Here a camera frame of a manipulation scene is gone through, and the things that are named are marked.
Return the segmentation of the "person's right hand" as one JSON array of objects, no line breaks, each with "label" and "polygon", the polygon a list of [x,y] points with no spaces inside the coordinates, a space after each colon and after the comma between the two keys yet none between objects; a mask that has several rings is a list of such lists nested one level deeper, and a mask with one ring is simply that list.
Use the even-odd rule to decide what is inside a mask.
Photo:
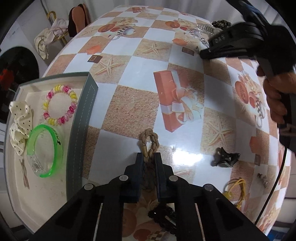
[{"label": "person's right hand", "polygon": [[271,119],[279,125],[285,123],[283,117],[287,115],[287,108],[281,102],[281,93],[295,94],[295,87],[295,73],[293,72],[279,74],[270,79],[265,78],[263,82]]}]

